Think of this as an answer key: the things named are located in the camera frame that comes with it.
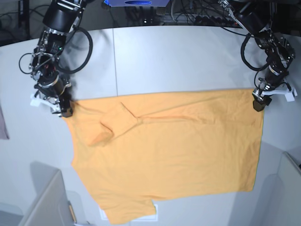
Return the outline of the orange T-shirt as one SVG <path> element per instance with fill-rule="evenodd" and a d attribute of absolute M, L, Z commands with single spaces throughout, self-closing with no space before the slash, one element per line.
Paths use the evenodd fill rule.
<path fill-rule="evenodd" d="M 114 225 L 154 201 L 252 191 L 263 113 L 250 89 L 167 92 L 73 102 L 72 167 Z"/>

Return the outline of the orange pencil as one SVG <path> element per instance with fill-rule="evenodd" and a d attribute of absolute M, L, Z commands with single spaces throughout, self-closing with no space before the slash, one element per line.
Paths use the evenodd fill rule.
<path fill-rule="evenodd" d="M 74 223 L 77 223 L 77 219 L 76 219 L 76 216 L 75 216 L 75 213 L 74 213 L 74 210 L 73 210 L 73 207 L 71 204 L 68 204 L 68 207 L 69 207 L 69 210 L 70 210 L 70 213 L 71 213 L 71 217 L 72 217 L 72 220 Z"/>

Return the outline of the black power strip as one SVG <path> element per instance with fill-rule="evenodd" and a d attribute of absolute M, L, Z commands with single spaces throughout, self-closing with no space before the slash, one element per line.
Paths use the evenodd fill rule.
<path fill-rule="evenodd" d="M 214 16 L 196 16 L 194 25 L 239 27 L 238 23 L 229 19 Z"/>

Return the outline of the blue grey device box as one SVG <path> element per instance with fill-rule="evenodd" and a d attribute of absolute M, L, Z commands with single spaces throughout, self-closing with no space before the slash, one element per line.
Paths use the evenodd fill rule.
<path fill-rule="evenodd" d="M 106 0 L 105 2 L 112 7 L 165 7 L 170 0 Z"/>

